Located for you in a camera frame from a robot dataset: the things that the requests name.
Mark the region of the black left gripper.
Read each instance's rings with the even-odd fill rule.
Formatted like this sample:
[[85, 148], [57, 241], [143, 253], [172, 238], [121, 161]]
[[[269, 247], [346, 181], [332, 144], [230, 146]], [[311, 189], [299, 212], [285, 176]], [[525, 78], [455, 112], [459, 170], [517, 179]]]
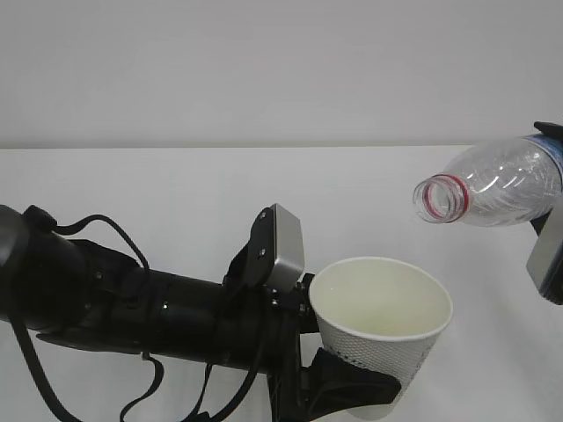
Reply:
[[246, 305], [266, 333], [260, 372], [267, 376], [273, 421], [312, 421], [357, 407], [391, 404], [401, 390], [393, 376], [350, 364], [319, 348], [302, 363], [301, 336], [319, 333], [310, 300], [315, 275], [305, 273], [286, 294], [249, 291]]

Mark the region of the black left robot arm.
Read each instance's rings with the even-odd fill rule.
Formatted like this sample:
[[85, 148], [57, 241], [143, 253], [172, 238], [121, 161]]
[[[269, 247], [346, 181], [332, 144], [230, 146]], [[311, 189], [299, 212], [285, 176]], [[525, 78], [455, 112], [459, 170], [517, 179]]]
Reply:
[[49, 410], [72, 420], [53, 391], [35, 339], [89, 352], [138, 354], [154, 367], [149, 393], [164, 378], [161, 356], [197, 360], [207, 368], [246, 372], [234, 397], [217, 413], [200, 407], [191, 421], [223, 421], [265, 374], [274, 421], [312, 421], [372, 404], [400, 392], [387, 370], [369, 370], [318, 349], [301, 360], [300, 338], [318, 332], [312, 275], [304, 270], [297, 217], [274, 204], [254, 220], [248, 241], [219, 283], [150, 267], [131, 255], [81, 239], [96, 216], [60, 225], [43, 209], [1, 209], [1, 318], [17, 338]]

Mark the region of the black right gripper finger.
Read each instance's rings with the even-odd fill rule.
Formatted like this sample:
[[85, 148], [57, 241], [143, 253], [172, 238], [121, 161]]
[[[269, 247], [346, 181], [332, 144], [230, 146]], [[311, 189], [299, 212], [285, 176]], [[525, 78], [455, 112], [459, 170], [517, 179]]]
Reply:
[[544, 121], [535, 121], [534, 128], [541, 134], [557, 141], [563, 141], [563, 126]]

